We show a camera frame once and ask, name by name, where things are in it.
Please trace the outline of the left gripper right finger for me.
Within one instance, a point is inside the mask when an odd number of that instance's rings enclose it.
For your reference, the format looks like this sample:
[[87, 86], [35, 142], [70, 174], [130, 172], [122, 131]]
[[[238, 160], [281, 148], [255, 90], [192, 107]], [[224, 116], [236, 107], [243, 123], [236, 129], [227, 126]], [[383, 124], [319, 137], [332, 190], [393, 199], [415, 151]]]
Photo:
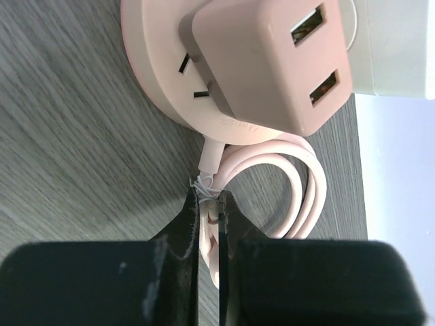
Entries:
[[391, 245], [269, 238], [218, 200], [221, 325], [424, 325], [413, 277]]

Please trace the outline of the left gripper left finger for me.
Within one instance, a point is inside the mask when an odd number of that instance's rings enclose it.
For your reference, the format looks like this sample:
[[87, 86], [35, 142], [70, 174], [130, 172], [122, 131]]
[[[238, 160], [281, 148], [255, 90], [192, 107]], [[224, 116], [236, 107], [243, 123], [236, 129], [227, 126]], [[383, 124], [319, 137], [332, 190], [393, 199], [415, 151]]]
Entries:
[[149, 240], [29, 242], [1, 263], [2, 325], [197, 325], [198, 198]]

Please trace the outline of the pink round socket base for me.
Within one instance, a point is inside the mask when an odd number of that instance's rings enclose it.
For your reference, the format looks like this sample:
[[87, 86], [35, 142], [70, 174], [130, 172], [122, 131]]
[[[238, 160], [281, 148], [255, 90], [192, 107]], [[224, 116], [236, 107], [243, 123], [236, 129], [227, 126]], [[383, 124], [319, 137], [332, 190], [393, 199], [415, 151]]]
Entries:
[[274, 238], [306, 238], [323, 210], [327, 181], [307, 137], [228, 117], [210, 97], [179, 35], [181, 19], [206, 1], [122, 1], [121, 27], [130, 66], [145, 93], [173, 121], [204, 137], [198, 176], [200, 251], [219, 285], [217, 198], [244, 170], [270, 164], [288, 177], [292, 201]]

